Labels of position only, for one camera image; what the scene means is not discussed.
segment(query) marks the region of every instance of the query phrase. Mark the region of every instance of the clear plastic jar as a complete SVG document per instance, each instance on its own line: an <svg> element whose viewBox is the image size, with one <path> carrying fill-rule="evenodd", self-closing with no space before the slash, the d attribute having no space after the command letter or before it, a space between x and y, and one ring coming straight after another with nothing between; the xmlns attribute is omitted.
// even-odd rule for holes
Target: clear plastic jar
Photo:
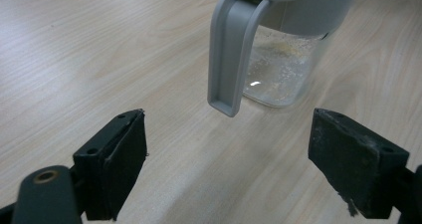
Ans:
<svg viewBox="0 0 422 224"><path fill-rule="evenodd" d="M304 93L323 53L327 43L324 36L296 36L259 26L244 95L269 107L293 104Z"/></svg>

